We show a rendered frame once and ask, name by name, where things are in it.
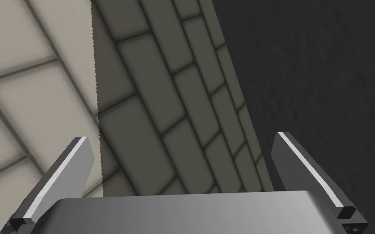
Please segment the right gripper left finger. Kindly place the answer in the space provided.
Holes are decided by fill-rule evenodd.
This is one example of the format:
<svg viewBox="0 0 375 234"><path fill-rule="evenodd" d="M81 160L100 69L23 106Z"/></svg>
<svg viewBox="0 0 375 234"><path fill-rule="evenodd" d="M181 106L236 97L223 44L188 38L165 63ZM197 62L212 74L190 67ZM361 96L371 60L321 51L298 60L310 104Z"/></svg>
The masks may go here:
<svg viewBox="0 0 375 234"><path fill-rule="evenodd" d="M13 229L33 224L57 201L83 195L94 165L88 137L75 137L9 219Z"/></svg>

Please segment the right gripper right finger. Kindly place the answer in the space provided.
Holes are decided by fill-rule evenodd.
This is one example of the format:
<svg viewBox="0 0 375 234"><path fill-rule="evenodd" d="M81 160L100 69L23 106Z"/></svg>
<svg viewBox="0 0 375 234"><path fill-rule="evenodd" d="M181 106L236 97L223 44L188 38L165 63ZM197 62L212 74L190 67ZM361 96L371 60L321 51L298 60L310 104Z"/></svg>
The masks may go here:
<svg viewBox="0 0 375 234"><path fill-rule="evenodd" d="M288 191L309 191L338 219L351 219L356 207L289 132L277 132L271 157Z"/></svg>

